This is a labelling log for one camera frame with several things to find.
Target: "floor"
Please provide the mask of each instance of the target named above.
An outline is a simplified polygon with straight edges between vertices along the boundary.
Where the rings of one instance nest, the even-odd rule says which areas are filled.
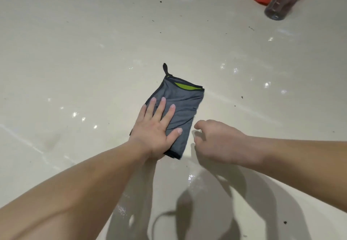
[[[253,0],[0,0],[0,206],[128,139],[169,72],[205,87],[195,121],[346,140],[346,0],[283,21]],[[139,170],[98,239],[347,239],[347,214],[267,176],[178,161]]]

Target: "bare skin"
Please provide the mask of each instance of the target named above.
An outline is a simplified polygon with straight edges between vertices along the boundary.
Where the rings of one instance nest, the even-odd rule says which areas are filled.
[[[250,137],[222,122],[200,120],[196,150],[207,158],[266,174],[347,212],[347,142]]]
[[[42,182],[0,209],[0,239],[96,239],[133,172],[159,158],[182,133],[165,130],[175,106],[161,119],[166,100],[144,105],[129,141]]]

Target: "forearm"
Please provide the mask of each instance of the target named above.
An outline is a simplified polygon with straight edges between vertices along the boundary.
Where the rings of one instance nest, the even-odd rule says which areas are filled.
[[[42,234],[48,224],[66,223],[55,239],[95,239],[146,153],[141,144],[127,142],[37,185],[0,210],[0,238]]]
[[[262,160],[251,168],[347,211],[347,142],[252,140]]]

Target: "folded gray fabric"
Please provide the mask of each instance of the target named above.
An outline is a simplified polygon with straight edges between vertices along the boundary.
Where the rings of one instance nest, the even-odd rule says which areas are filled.
[[[188,141],[193,118],[200,102],[204,98],[205,89],[200,85],[194,85],[169,74],[166,63],[163,64],[163,69],[166,76],[159,88],[148,98],[146,105],[148,107],[151,98],[155,97],[157,99],[154,108],[155,112],[161,98],[165,97],[166,106],[163,116],[166,115],[172,104],[176,105],[175,115],[166,129],[166,135],[170,134],[175,128],[182,128],[183,132],[165,154],[171,158],[180,159]]]

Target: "pinky finger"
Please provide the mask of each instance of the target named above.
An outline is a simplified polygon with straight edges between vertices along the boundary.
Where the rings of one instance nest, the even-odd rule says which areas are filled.
[[[166,142],[169,147],[176,141],[176,139],[182,134],[182,128],[176,128],[166,137]]]
[[[140,121],[143,120],[143,118],[145,117],[145,114],[146,114],[146,109],[147,109],[147,106],[146,106],[146,104],[144,104],[141,107],[141,110],[140,110],[140,113],[137,116],[136,122],[140,122]]]

